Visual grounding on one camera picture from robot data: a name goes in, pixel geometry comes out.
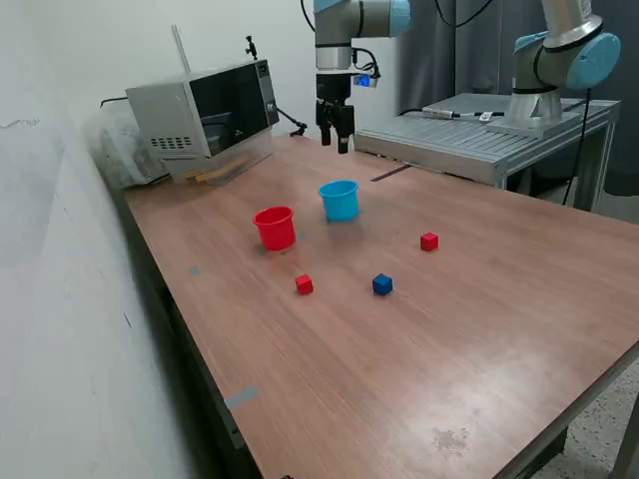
red cup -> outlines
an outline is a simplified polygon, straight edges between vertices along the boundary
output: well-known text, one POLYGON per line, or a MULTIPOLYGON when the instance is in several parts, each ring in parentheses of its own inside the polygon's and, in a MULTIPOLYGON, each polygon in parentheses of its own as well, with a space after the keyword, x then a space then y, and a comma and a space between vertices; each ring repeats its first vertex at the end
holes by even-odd
POLYGON ((289 207, 270 207, 260 211, 253 223, 260 230, 262 244, 270 251, 289 247, 296 242, 293 210, 289 207))

metal frame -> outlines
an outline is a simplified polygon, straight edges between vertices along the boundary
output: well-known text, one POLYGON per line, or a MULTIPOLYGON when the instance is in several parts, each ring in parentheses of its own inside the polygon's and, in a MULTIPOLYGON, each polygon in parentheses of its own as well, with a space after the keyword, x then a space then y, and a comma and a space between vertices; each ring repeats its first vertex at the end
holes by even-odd
MULTIPOLYGON (((506 108, 508 101, 509 97, 503 95, 462 94, 430 108, 459 113, 498 111, 506 108)), ((584 109, 579 100, 564 99, 562 105, 575 113, 584 109)), ((593 100, 590 105, 586 137, 594 136, 595 145, 584 149, 575 208, 595 212, 603 191, 620 103, 593 100), (598 136, 600 131, 605 131, 605 136, 598 136)), ((566 117, 558 132, 547 139, 526 138, 490 132, 485 124, 476 121, 427 119, 411 113, 358 131, 355 148, 505 189, 511 175, 578 142, 581 122, 566 117)))

black cable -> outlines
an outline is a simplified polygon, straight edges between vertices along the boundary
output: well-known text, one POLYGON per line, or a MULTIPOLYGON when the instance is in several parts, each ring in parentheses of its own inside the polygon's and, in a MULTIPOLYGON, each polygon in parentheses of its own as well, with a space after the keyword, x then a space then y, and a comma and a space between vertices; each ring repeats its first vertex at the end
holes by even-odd
POLYGON ((307 13, 307 7, 304 4, 304 0, 300 0, 300 5, 302 5, 302 13, 304 13, 304 18, 307 19, 307 23, 311 27, 311 30, 315 31, 316 27, 314 27, 313 23, 311 23, 311 19, 309 18, 309 14, 307 13))
POLYGON ((404 110, 403 112, 401 112, 399 115, 401 117, 403 117, 406 113, 420 113, 423 112, 423 110, 421 110, 420 108, 409 108, 408 110, 404 110))
POLYGON ((370 50, 366 50, 365 48, 352 47, 352 62, 358 70, 361 70, 363 72, 372 71, 372 75, 370 75, 371 78, 381 77, 381 74, 379 73, 379 65, 377 65, 377 59, 370 50), (368 55, 370 57, 370 62, 359 67, 357 65, 357 52, 362 52, 368 55))
POLYGON ((572 188, 572 184, 575 181, 575 177, 577 176, 577 172, 579 171, 579 164, 581 163, 581 150, 583 149, 583 142, 586 138, 586 125, 588 123, 588 111, 590 110, 590 89, 586 90, 586 108, 583 112, 583 122, 581 124, 581 137, 579 137, 579 146, 577 147, 577 155, 575 156, 575 163, 572 167, 572 175, 570 177, 570 181, 568 182, 568 188, 566 189, 566 194, 563 197, 562 205, 565 207, 566 203, 568 203, 568 197, 570 196, 570 189, 572 188))
MULTIPOLYGON (((409 108, 408 110, 404 110, 403 112, 401 112, 399 115, 402 117, 406 113, 413 113, 413 112, 415 112, 415 113, 428 113, 428 112, 424 112, 421 108, 409 108)), ((474 112, 474 113, 471 113, 469 115, 474 115, 475 117, 480 117, 484 113, 486 113, 486 112, 474 112)), ((452 118, 462 118, 465 115, 466 115, 465 113, 452 112, 452 118)), ((503 116, 505 116, 505 112, 492 112, 492 116, 493 117, 503 117, 503 116)))
POLYGON ((304 136, 304 133, 307 130, 307 128, 309 127, 309 125, 307 125, 306 123, 299 122, 298 120, 293 118, 291 115, 289 115, 288 113, 283 111, 280 107, 278 107, 278 112, 282 116, 284 116, 287 120, 289 120, 291 123, 293 123, 296 127, 299 128, 298 130, 295 130, 294 132, 290 133, 290 135, 292 137, 303 137, 304 136))
POLYGON ((457 28, 461 28, 464 25, 467 25, 468 23, 472 22, 475 18, 477 18, 479 15, 481 15, 481 13, 488 8, 488 6, 493 2, 494 0, 486 0, 486 3, 483 4, 483 6, 477 10, 475 13, 473 13, 470 18, 468 18, 467 20, 461 22, 459 25, 454 25, 450 22, 448 22, 448 20, 446 20, 443 16, 443 12, 441 11, 441 5, 439 5, 439 0, 435 0, 435 6, 437 7, 437 13, 439 14, 439 18, 441 19, 441 21, 443 23, 445 23, 446 25, 448 25, 451 28, 457 29, 457 28))
POLYGON ((122 102, 124 100, 129 100, 128 97, 118 97, 118 98, 107 98, 106 100, 103 100, 100 103, 100 108, 104 107, 105 103, 111 103, 111 102, 122 102))

metal table leg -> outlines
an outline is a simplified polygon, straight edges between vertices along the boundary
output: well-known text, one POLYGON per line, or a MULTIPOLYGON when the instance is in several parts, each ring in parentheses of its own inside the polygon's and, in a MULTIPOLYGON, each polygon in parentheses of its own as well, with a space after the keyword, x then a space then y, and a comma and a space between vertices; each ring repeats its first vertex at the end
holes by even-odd
POLYGON ((595 132, 584 141, 574 203, 574 208, 578 210, 597 212, 616 126, 616 122, 611 120, 606 130, 595 132))
POLYGON ((639 477, 639 397, 632 409, 630 421, 617 455, 610 479, 636 479, 639 477))

table surface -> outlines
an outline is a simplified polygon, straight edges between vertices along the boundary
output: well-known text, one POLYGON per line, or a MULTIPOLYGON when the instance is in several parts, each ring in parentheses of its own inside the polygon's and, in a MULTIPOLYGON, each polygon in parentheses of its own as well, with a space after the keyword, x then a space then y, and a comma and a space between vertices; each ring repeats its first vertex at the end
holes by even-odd
POLYGON ((397 164, 276 145, 221 188, 127 193, 223 395, 257 391, 232 413, 267 479, 491 478, 636 345, 639 228, 418 169, 373 183, 397 164), (317 191, 341 178, 361 213, 327 224, 317 191), (265 253, 252 218, 280 204, 299 240, 265 253))

